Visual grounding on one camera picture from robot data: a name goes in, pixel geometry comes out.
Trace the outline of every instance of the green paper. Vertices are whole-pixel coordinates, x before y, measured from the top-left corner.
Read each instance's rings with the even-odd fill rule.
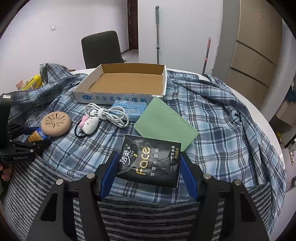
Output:
[[[181,151],[198,135],[196,129],[157,97],[153,98],[134,127],[142,137],[180,142]]]

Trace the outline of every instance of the cardboard box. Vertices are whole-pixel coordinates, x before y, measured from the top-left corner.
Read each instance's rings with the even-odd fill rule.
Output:
[[[163,100],[167,86],[165,65],[101,64],[73,90],[80,103],[110,104],[115,100],[134,102]]]

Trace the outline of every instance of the screw head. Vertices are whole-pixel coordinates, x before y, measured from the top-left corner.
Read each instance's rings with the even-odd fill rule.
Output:
[[[61,184],[63,184],[63,182],[64,182],[63,179],[58,179],[58,180],[56,181],[56,184],[57,184],[57,185],[61,185]]]
[[[204,177],[205,179],[210,179],[212,176],[211,176],[211,174],[209,174],[209,173],[204,173],[204,174],[203,174],[203,177]]]
[[[93,172],[90,172],[90,173],[88,173],[88,174],[86,175],[86,177],[87,177],[88,179],[92,179],[92,178],[95,177],[95,174],[94,174]]]
[[[242,182],[240,180],[238,180],[238,179],[235,179],[234,184],[237,185],[237,186],[240,186],[242,184]]]

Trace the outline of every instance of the human hand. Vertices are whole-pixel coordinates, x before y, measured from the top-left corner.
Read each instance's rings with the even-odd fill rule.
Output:
[[[1,176],[1,178],[4,181],[9,181],[10,177],[11,177],[11,173],[12,173],[12,165],[8,165],[3,168],[3,164],[0,163],[0,171],[2,171],[2,170],[3,170],[3,174]]]

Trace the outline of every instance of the drawer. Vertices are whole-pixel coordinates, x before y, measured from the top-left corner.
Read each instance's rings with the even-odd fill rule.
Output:
[[[282,40],[282,19],[266,0],[240,0],[237,40],[277,65]]]
[[[246,97],[257,109],[261,107],[268,92],[265,85],[232,69],[229,69],[225,83]]]
[[[237,69],[267,86],[270,86],[276,69],[275,64],[240,43],[235,44],[234,54],[230,66],[231,68]]]

